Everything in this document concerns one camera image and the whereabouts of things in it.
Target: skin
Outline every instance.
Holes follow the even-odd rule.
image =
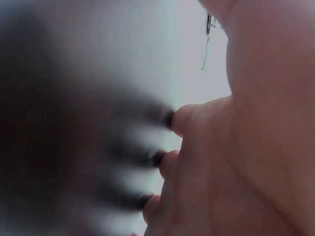
[[[180,108],[145,236],[315,235],[315,1],[202,0],[230,97]]]

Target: dark blurry object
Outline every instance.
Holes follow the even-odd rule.
[[[1,236],[132,233],[150,178],[125,173],[157,167],[171,128],[171,8],[1,2]]]

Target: finger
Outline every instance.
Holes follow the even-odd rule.
[[[221,25],[231,18],[233,9],[241,0],[199,0],[210,15],[216,17]]]
[[[159,171],[163,179],[167,179],[169,173],[171,172],[172,167],[174,166],[175,161],[178,158],[179,151],[171,151],[166,154],[160,163]]]
[[[185,105],[175,112],[172,120],[172,130],[178,136],[184,136],[186,124],[199,106],[200,105]]]
[[[160,202],[160,196],[154,195],[148,200],[148,202],[144,206],[143,218],[147,224],[149,224],[154,214],[157,212],[159,202]]]

